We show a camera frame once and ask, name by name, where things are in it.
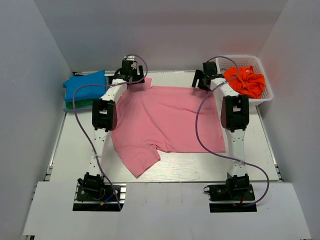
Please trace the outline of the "pink t shirt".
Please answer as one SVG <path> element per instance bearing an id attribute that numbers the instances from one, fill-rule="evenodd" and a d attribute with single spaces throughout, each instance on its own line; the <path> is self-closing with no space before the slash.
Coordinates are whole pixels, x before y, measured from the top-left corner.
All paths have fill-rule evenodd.
<path id="1" fill-rule="evenodd" d="M 139 178 L 165 153 L 215 153 L 226 144 L 216 99 L 205 90 L 154 86 L 152 79 L 134 84 L 116 104 L 117 126 L 111 134 L 115 152 Z"/>

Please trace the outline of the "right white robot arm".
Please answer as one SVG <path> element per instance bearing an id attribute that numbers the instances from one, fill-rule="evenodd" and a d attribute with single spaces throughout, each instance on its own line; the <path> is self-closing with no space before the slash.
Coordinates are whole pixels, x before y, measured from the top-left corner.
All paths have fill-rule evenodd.
<path id="1" fill-rule="evenodd" d="M 234 161 L 227 172 L 224 186 L 215 192 L 226 193 L 229 198 L 236 200 L 250 186 L 244 150 L 245 131 L 249 124 L 249 98 L 232 89 L 224 76 L 219 74 L 214 61 L 206 61 L 202 67 L 203 70 L 195 71 L 191 86 L 205 91 L 216 90 L 216 95 L 221 99 L 220 122 L 227 137 L 226 158 Z"/>

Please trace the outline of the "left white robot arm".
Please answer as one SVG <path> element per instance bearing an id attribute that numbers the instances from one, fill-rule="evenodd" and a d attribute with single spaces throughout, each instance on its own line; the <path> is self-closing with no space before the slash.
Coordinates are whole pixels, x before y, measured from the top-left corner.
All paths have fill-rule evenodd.
<path id="1" fill-rule="evenodd" d="M 111 133 L 117 127 L 117 102 L 128 86 L 142 84 L 145 82 L 147 72 L 143 71 L 143 66 L 138 64 L 136 59 L 145 62 L 136 54 L 126 55 L 122 60 L 121 67 L 111 76 L 111 81 L 107 84 L 86 84 L 77 88 L 72 97 L 72 103 L 75 104 L 76 94 L 79 90 L 87 87 L 105 87 L 106 92 L 98 99 L 92 102 L 92 126 L 94 128 L 94 139 L 91 140 L 85 129 L 80 123 L 76 109 L 74 115 L 80 129 L 87 137 L 92 147 L 92 157 L 90 160 L 89 172 L 84 175 L 82 180 L 78 180 L 79 185 L 88 191 L 90 196 L 99 200 L 105 196 L 105 180 L 112 186 L 112 182 L 104 173 L 101 166 L 101 158 L 105 152 L 105 146 L 108 144 Z"/>

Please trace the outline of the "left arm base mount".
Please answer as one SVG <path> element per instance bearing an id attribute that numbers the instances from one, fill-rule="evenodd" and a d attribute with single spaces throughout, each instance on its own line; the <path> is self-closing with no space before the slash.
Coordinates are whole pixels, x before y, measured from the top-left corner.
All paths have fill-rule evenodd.
<path id="1" fill-rule="evenodd" d="M 102 178 L 77 180 L 74 212 L 120 212 L 125 202 L 123 184 L 111 186 Z"/>

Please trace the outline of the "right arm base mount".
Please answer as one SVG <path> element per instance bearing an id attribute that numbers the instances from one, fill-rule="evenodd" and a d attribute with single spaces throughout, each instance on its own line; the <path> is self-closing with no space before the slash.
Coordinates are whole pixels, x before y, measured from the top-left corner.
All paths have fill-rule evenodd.
<path id="1" fill-rule="evenodd" d="M 208 194 L 210 213 L 255 213 L 257 205 L 252 184 L 247 189 L 228 192 L 226 184 L 211 184 L 203 188 Z"/>

